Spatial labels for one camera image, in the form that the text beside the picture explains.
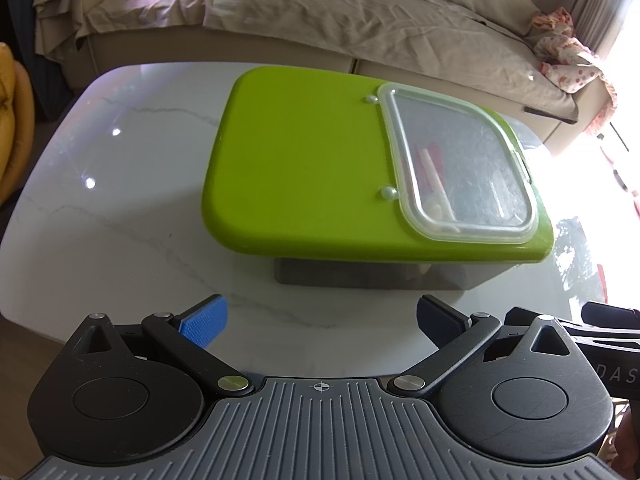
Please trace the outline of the person right hand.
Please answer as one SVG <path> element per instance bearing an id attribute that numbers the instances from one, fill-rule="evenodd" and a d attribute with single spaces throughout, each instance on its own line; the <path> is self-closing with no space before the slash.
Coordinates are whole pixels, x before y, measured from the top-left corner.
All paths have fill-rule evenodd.
<path id="1" fill-rule="evenodd" d="M 627 480 L 638 479 L 636 463 L 639 460 L 639 441 L 634 432 L 630 408 L 625 412 L 622 422 L 617 428 L 613 445 L 615 456 L 611 463 L 612 469 Z"/>

